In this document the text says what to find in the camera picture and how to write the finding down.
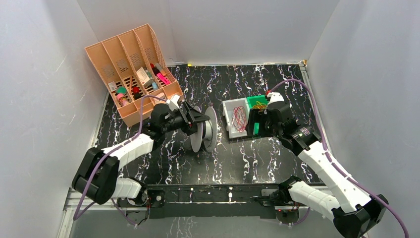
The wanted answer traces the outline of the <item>white perforated filament spool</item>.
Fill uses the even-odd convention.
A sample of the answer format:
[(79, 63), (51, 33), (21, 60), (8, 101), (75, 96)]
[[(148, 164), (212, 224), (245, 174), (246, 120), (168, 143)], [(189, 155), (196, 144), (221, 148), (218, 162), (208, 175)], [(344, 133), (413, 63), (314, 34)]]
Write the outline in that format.
[(197, 132), (189, 136), (193, 152), (198, 153), (201, 148), (211, 152), (215, 148), (218, 134), (216, 112), (213, 107), (208, 107), (204, 115), (210, 119), (197, 124)]

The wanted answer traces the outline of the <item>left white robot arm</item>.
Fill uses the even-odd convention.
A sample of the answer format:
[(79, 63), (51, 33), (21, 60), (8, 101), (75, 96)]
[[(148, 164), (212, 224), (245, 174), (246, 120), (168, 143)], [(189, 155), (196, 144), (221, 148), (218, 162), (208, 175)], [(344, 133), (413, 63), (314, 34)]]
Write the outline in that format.
[(135, 178), (121, 178), (121, 168), (138, 157), (149, 154), (165, 141), (165, 135), (180, 130), (191, 143), (193, 152), (215, 147), (217, 116), (213, 107), (201, 112), (186, 101), (181, 104), (167, 100), (156, 104), (139, 128), (139, 134), (108, 148), (87, 150), (73, 178), (71, 187), (97, 204), (111, 199), (129, 198), (135, 206), (148, 200), (147, 186)]

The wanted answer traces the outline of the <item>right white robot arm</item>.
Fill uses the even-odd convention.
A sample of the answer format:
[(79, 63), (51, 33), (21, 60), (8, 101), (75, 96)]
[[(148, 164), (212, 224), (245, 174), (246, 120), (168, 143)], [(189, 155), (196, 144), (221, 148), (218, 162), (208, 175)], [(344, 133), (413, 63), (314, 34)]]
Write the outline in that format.
[(385, 212), (385, 197), (368, 195), (352, 184), (349, 177), (340, 174), (334, 161), (327, 158), (320, 134), (308, 124), (298, 124), (288, 103), (278, 101), (269, 103), (265, 109), (251, 109), (248, 135), (254, 135), (256, 123), (258, 136), (277, 138), (309, 165), (331, 191), (327, 194), (291, 176), (273, 193), (261, 196), (261, 201), (303, 203), (331, 220), (345, 238), (360, 238), (379, 223)]

